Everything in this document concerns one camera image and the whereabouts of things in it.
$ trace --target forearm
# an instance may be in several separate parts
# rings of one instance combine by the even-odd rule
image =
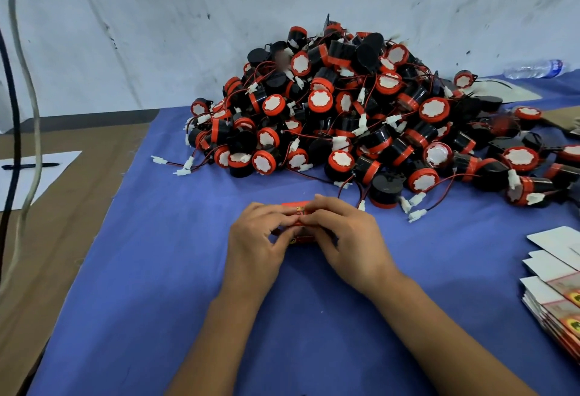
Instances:
[[[167,396],[230,395],[260,303],[220,294]]]
[[[440,394],[533,395],[530,388],[401,276],[372,298]]]

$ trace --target bottle label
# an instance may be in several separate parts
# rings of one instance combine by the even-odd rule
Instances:
[[[545,79],[552,79],[557,77],[560,72],[562,72],[562,68],[564,67],[564,63],[562,60],[550,60],[551,68],[550,72],[544,77]]]

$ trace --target blue table cover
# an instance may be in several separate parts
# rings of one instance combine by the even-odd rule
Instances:
[[[580,104],[580,70],[518,84],[543,95],[531,103],[541,109]],[[291,172],[238,180],[213,165],[173,175],[176,167],[150,156],[185,161],[188,111],[163,109],[151,124],[69,291],[30,396],[161,395],[219,290],[228,228],[242,209],[337,194]],[[538,131],[564,141],[554,128]],[[358,196],[355,187],[343,191],[346,201]],[[577,228],[571,205],[517,208],[500,194],[456,183],[413,224],[400,209],[367,202],[367,211],[401,270],[486,349],[542,395],[579,394],[578,366],[521,303],[518,282],[528,275],[521,261],[537,249],[526,234]],[[236,394],[433,393],[380,314],[337,277],[319,248],[290,248],[257,316]]]

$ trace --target white wall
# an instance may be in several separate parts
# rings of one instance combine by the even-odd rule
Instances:
[[[327,12],[353,31],[400,34],[443,75],[543,57],[580,66],[580,0],[18,0],[43,116],[218,98],[251,48],[292,25],[318,32]],[[6,16],[1,0],[4,33]]]

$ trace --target finger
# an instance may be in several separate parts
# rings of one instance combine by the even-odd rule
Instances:
[[[282,213],[270,213],[264,216],[255,217],[253,220],[258,222],[260,227],[264,227],[266,235],[270,235],[270,231],[278,227],[289,227],[298,222],[301,216],[295,214],[294,216],[286,216]]]
[[[331,198],[322,195],[315,195],[314,200],[305,207],[307,211],[328,210],[341,216],[348,216],[358,211],[351,204],[341,201],[338,198]]]
[[[302,227],[288,228],[286,231],[284,231],[282,234],[280,234],[280,236],[278,237],[278,240],[276,240],[276,243],[274,245],[272,245],[272,251],[279,253],[279,254],[286,253],[286,249],[288,248],[288,245],[290,245],[290,242],[292,242],[292,239],[300,233],[301,228]]]
[[[326,231],[319,227],[306,227],[306,230],[311,233],[316,239],[316,243],[320,246],[324,257],[330,263],[330,266],[334,267],[338,263],[338,257],[340,256],[337,247],[332,243],[332,239]]]
[[[316,210],[314,213],[300,216],[300,222],[309,226],[324,227],[331,230],[337,236],[347,224],[346,219],[339,214],[328,210]]]
[[[245,209],[243,209],[242,215],[243,214],[249,214],[250,212],[254,211],[256,208],[258,208],[259,206],[262,206],[262,205],[264,205],[264,204],[263,203],[259,203],[259,202],[252,202]]]
[[[284,205],[262,205],[253,209],[249,217],[263,216],[264,214],[280,213],[280,214],[295,214],[296,207],[287,207]]]

